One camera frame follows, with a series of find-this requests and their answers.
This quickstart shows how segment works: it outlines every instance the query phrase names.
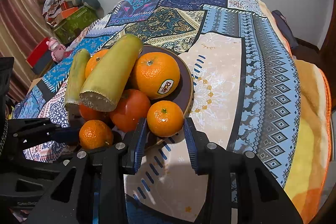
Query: dark plate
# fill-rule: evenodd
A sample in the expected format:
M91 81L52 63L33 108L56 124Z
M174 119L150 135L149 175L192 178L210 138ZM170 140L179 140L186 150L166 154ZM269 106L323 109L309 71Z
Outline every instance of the dark plate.
M176 62L178 63L178 66L180 68L180 81L176 87L176 89L169 94L168 96L158 99L158 100L151 100L151 104L154 104L160 100L166 100L166 101L173 101L174 103L178 104L179 107L182 109L184 113L184 117L188 117L192 102L194 100L194 86L193 86L193 80L190 74L190 71L187 67L187 65L184 63L184 61L179 58L178 55L176 55L173 51L170 51L165 48L160 48L152 45L144 45L142 53L140 56L149 53L149 52L164 52L166 54L169 54L171 57L173 57ZM84 124L84 119L82 117L74 117L69 113L68 115L70 126L78 126ZM149 134L148 141L146 143L146 149L152 147L153 145L157 145L162 143L163 140L155 136L154 134Z

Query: patchwork tablecloth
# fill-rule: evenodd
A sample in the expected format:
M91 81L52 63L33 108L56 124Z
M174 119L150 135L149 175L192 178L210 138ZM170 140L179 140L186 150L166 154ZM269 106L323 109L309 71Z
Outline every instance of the patchwork tablecloth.
M74 54L112 47L126 33L179 54L194 81L190 116L197 130L227 150L254 151L285 187L298 139L300 82L288 43L260 0L123 0L89 27L72 54L17 105L14 116L50 117L67 127L63 102ZM25 155L52 161L64 149L49 142ZM233 207L234 185L232 176ZM138 174L125 176L129 221L193 222L206 186L207 177L191 168L180 132L151 148Z

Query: pink pig figurine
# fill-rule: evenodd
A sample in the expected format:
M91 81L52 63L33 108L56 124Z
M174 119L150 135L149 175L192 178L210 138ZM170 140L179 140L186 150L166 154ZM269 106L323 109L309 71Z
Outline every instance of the pink pig figurine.
M56 38L51 37L47 42L49 50L51 50L52 59L60 63L63 60L63 55L65 53L66 47L59 43Z

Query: small orange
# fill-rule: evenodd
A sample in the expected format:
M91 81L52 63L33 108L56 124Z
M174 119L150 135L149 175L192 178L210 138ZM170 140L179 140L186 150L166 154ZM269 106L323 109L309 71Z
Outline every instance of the small orange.
M131 83L149 99L159 99L171 94L180 80L176 60L163 52L149 52L141 56L133 67Z
M108 52L109 49L101 50L99 52L96 52L89 60L89 62L86 64L85 68L85 79L89 77L89 74L92 72L92 70L95 68L97 63L100 61L100 59L103 58L103 56Z
M111 146L113 134L106 123L99 120L90 120L79 131L79 141L84 149Z
M139 90L124 90L115 110L110 112L112 122L127 133L135 130L140 118L145 118L151 103Z
M101 120L104 121L106 119L106 112L100 112L89 108L85 105L79 105L79 113L84 118L84 120Z
M183 127L184 115L181 108L171 101L159 101L147 113L147 124L152 133L159 137L170 137Z

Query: metal screw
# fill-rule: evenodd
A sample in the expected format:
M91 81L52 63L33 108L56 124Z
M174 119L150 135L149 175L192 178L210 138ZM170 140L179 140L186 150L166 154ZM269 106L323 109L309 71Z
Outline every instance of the metal screw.
M82 159L82 158L84 158L85 156L86 156L86 152L85 152L85 151L79 151L79 152L77 153L77 158Z
M252 151L246 151L245 152L245 156L250 158L250 159L253 159L254 158L254 153Z
M125 144L124 143L117 143L116 145L115 145L115 148L117 148L118 150L120 150L120 149L123 149L123 148L125 148Z
M209 149L216 149L216 147L217 147L217 144L215 144L215 143L208 143L207 144L207 148L209 148Z

